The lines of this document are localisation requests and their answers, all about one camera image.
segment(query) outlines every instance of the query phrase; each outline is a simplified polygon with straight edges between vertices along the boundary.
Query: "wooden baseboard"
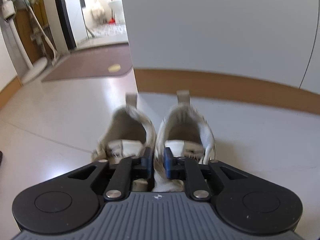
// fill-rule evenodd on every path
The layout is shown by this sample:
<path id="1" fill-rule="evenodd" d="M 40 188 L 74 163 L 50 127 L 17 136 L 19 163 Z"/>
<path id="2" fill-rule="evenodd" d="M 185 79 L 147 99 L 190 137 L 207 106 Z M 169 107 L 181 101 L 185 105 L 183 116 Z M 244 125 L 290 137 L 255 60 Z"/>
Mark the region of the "wooden baseboard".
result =
<path id="1" fill-rule="evenodd" d="M 10 100 L 10 98 L 21 88 L 18 77 L 12 79 L 7 86 L 0 92 L 0 109 Z"/>
<path id="2" fill-rule="evenodd" d="M 138 92 L 175 94 L 275 106 L 320 114 L 320 95 L 246 77 L 183 70 L 134 69 Z"/>

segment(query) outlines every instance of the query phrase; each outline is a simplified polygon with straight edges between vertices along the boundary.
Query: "doorway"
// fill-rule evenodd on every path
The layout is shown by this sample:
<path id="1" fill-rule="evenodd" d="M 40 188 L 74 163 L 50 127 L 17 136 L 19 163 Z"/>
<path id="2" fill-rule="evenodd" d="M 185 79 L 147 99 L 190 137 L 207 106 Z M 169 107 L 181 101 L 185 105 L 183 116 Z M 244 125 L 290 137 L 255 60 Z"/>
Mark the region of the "doorway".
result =
<path id="1" fill-rule="evenodd" d="M 69 49 L 128 43 L 122 0 L 56 0 L 56 3 L 61 27 L 66 30 L 66 42 L 71 44 Z"/>

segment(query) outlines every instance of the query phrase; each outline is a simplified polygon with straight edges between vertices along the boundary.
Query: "black circular cap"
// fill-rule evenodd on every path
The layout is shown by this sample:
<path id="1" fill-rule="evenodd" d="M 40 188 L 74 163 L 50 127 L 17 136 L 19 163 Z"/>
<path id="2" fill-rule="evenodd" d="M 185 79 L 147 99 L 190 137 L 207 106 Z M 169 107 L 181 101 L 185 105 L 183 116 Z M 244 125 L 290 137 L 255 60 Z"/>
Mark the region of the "black circular cap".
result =
<path id="1" fill-rule="evenodd" d="M 244 196 L 244 205 L 255 212 L 268 213 L 276 210 L 279 205 L 279 199 L 267 192 L 251 192 Z"/>
<path id="2" fill-rule="evenodd" d="M 36 198 L 36 207 L 47 213 L 57 213 L 67 209 L 72 203 L 69 194 L 60 191 L 49 191 Z"/>

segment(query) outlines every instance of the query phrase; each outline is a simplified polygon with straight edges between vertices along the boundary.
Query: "brown doormat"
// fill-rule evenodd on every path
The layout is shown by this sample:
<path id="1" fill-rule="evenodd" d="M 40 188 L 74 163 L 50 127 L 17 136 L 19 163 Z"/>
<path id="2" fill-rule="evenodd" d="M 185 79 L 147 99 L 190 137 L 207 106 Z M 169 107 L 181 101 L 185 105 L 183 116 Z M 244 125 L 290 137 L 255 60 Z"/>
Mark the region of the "brown doormat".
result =
<path id="1" fill-rule="evenodd" d="M 72 53 L 43 81 L 121 76 L 132 68 L 128 44 L 112 45 Z"/>

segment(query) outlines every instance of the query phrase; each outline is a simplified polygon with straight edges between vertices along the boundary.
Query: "bathroom floor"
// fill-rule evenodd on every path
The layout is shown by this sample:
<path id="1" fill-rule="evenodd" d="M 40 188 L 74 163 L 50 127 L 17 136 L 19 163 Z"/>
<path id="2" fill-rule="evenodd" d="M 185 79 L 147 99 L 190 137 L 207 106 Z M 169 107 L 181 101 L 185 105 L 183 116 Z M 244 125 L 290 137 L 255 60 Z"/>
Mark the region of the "bathroom floor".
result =
<path id="1" fill-rule="evenodd" d="M 95 38 L 103 36 L 117 36 L 127 33 L 125 24 L 103 24 L 96 28 L 90 29 Z"/>
<path id="2" fill-rule="evenodd" d="M 19 232 L 11 212 L 15 196 L 88 164 L 126 92 L 137 92 L 133 70 L 115 78 L 35 80 L 0 111 L 1 240 Z M 174 95 L 140 93 L 138 108 L 158 130 L 176 101 Z M 298 194 L 303 215 L 296 232 L 318 239 L 320 116 L 204 98 L 191 98 L 191 103 L 212 128 L 217 158 Z"/>
<path id="3" fill-rule="evenodd" d="M 127 33 L 122 33 L 115 36 L 104 36 L 100 38 L 90 38 L 81 44 L 77 45 L 76 50 L 79 49 L 87 49 L 92 47 L 100 47 L 112 44 L 121 44 L 121 43 L 128 43 L 128 35 Z"/>
<path id="4" fill-rule="evenodd" d="M 95 36 L 77 45 L 77 49 L 87 49 L 110 44 L 128 42 L 127 28 L 125 24 L 104 24 L 90 31 Z"/>

